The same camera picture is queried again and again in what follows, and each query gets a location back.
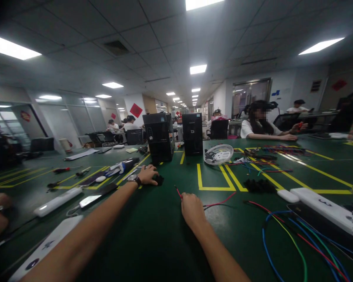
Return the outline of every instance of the ceiling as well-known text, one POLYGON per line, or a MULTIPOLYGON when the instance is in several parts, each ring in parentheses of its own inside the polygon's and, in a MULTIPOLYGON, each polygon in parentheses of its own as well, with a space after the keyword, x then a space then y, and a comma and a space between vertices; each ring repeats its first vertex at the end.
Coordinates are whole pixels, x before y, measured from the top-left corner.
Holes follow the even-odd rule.
POLYGON ((224 0, 191 11, 185 0, 13 3, 1 17, 0 37, 43 55, 22 61, 0 54, 0 83, 34 90, 108 94, 115 101, 143 93, 165 102, 180 97, 191 106, 192 95, 199 94, 200 105, 229 77, 353 55, 353 0, 224 0), (114 40, 130 54, 115 57, 105 49, 114 40), (206 72, 190 75, 190 66, 201 64, 206 72), (111 81, 124 87, 102 86, 111 81))

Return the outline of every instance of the white power strip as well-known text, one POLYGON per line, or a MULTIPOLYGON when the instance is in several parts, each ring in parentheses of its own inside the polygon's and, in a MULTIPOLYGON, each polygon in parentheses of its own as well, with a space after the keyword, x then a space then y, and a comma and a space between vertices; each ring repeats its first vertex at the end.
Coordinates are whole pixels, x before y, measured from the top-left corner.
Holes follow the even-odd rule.
POLYGON ((82 215, 63 220, 46 240, 17 269, 8 282, 17 282, 36 266, 83 219, 82 215))
POLYGON ((82 188, 75 187, 60 196, 57 196, 55 199, 41 205, 39 208, 34 210, 34 214, 39 217, 44 217, 45 215, 49 214, 53 210, 60 207, 62 204, 66 203, 70 199, 76 197, 78 194, 82 193, 82 188))
POLYGON ((353 235, 352 212, 307 188, 295 188, 291 189, 290 192, 296 195, 305 205, 353 235))

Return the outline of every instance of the green workbench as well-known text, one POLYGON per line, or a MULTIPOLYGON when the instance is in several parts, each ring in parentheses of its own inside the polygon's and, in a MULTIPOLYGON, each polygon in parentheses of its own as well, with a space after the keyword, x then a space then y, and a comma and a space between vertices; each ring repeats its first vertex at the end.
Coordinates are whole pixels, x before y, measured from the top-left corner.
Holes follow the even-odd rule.
MULTIPOLYGON (((203 157, 187 157, 176 151, 172 162, 161 163, 159 173, 165 178, 161 187, 144 186, 131 197, 120 218, 112 227, 78 281, 214 281, 204 253, 187 227, 180 211, 179 191, 194 193, 204 204, 220 202, 236 191, 225 205, 208 208, 205 213, 217 235, 253 282, 278 281, 266 257, 262 243, 262 224, 266 213, 244 204, 255 201, 271 211, 286 210, 286 202, 276 194, 248 193, 243 182, 248 178, 266 179, 278 189, 310 187, 337 204, 350 204, 353 196, 353 145, 343 140, 319 140, 301 136, 298 142, 256 141, 248 139, 205 141, 204 148, 225 143, 233 148, 264 147, 266 145, 300 146, 311 151, 310 156, 286 158, 278 156, 281 169, 292 168, 289 174, 261 174, 242 166, 208 166, 203 157)), ((2 175, 0 192, 13 197, 14 208, 7 212, 10 228, 15 229, 33 218, 32 211, 41 204, 64 193, 80 179, 76 171, 60 175, 53 168, 91 166, 92 174, 129 157, 140 157, 142 164, 151 157, 140 153, 129 154, 125 149, 93 154, 72 162, 63 156, 52 156, 25 161, 15 170, 2 175), (46 193, 46 185, 65 180, 59 189, 46 193)), ((66 212, 94 192, 97 186, 64 204, 44 218, 22 227, 18 236, 0 247, 0 277, 7 279, 33 252, 35 247, 66 218, 66 212)), ((87 216, 100 203, 79 213, 87 216)), ((308 264, 308 281, 334 281, 326 262, 299 238, 296 239, 308 264)), ((275 222, 267 228, 267 244, 271 257, 285 281, 303 279, 302 261, 288 235, 275 222)), ((353 262, 339 250, 330 247, 341 260, 353 281, 353 262)))

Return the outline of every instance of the black computer case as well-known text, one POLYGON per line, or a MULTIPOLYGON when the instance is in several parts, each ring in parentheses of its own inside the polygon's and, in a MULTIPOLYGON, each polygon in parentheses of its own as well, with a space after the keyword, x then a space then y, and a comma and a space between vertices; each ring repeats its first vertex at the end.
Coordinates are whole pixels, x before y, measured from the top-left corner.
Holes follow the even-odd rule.
POLYGON ((203 126, 201 113, 184 114, 183 139, 186 156, 203 154, 203 126))
POLYGON ((173 159, 175 141, 171 114, 159 113, 142 116, 153 163, 173 159))

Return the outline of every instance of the wristwatch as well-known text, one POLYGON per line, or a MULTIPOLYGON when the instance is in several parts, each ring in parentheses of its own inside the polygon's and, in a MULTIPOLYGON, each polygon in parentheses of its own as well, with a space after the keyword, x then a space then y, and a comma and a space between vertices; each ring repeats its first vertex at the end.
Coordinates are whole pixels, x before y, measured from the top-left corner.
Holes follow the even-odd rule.
POLYGON ((132 174, 130 177, 128 177, 128 180, 130 182, 137 182, 137 188, 140 187, 141 185, 141 180, 140 178, 137 176, 137 174, 132 174))

